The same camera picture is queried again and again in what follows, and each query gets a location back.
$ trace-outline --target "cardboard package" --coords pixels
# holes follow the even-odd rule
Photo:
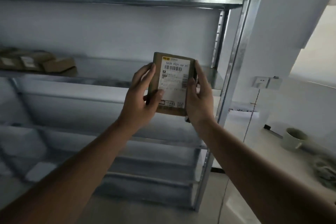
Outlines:
[[[16,48],[0,48],[0,69],[7,70],[23,70],[24,66],[19,55],[14,55],[12,52]]]
[[[186,116],[187,82],[197,78],[195,60],[167,53],[155,52],[153,62],[156,71],[148,87],[148,104],[157,90],[163,89],[156,112]]]
[[[42,66],[46,73],[61,73],[76,66],[76,64],[73,58],[61,58],[43,62]]]
[[[44,72],[43,63],[49,60],[54,60],[55,56],[50,52],[35,51],[25,52],[18,51],[15,54],[21,52],[20,57],[24,65],[24,69],[27,71]]]

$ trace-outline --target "forearm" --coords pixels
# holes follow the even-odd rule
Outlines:
[[[199,123],[195,129],[263,224],[336,220],[332,205],[265,161],[214,121]]]
[[[23,197],[0,212],[2,223],[73,223],[132,129],[112,124]]]

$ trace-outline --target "hand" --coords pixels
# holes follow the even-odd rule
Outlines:
[[[158,90],[150,100],[150,104],[145,104],[147,96],[144,96],[144,93],[148,88],[154,73],[154,63],[149,63],[148,65],[140,68],[134,74],[132,85],[126,94],[124,107],[118,118],[118,123],[120,125],[126,125],[127,128],[131,130],[132,134],[137,132],[139,128],[149,123],[161,101],[164,91]]]
[[[188,80],[187,88],[187,114],[193,126],[197,126],[204,120],[215,120],[213,116],[211,86],[197,60],[195,62],[195,68],[201,86],[199,94],[196,94],[196,82],[194,78]]]

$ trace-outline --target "left hand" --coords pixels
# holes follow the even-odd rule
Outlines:
[[[126,125],[127,128],[131,130],[132,134],[137,132],[141,127],[147,125],[153,118],[164,93],[163,90],[158,90],[150,100],[149,105],[145,104],[147,96],[144,96],[144,93],[148,88],[154,73],[154,63],[149,63],[140,68],[134,74],[132,85],[126,94],[124,107],[117,121],[122,126]]]

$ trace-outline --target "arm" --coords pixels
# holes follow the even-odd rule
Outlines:
[[[188,82],[189,119],[257,218],[263,224],[335,223],[333,205],[261,158],[216,123],[211,87],[198,62],[196,70],[201,89],[197,95],[195,80]]]
[[[118,152],[154,116],[163,92],[158,91],[148,106],[143,99],[154,73],[154,64],[148,64],[135,73],[117,121],[78,154],[4,208],[0,212],[0,223],[74,223]]]

